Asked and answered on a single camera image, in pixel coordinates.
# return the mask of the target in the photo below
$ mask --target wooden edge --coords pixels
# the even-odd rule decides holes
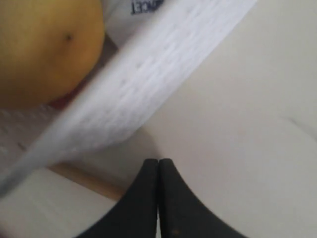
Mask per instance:
[[[111,200],[118,201],[124,195],[125,191],[117,186],[114,186],[100,178],[97,178],[81,169],[78,169],[70,164],[61,163],[48,168],[52,172],[65,177],[93,192],[96,192]]]

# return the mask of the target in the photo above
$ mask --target black object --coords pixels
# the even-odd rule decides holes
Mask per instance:
[[[124,197],[78,238],[245,238],[193,194],[171,159],[147,159]]]

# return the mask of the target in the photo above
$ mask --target yellow fruit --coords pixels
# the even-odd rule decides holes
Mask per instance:
[[[96,64],[104,35],[100,0],[0,0],[0,108],[72,91]]]

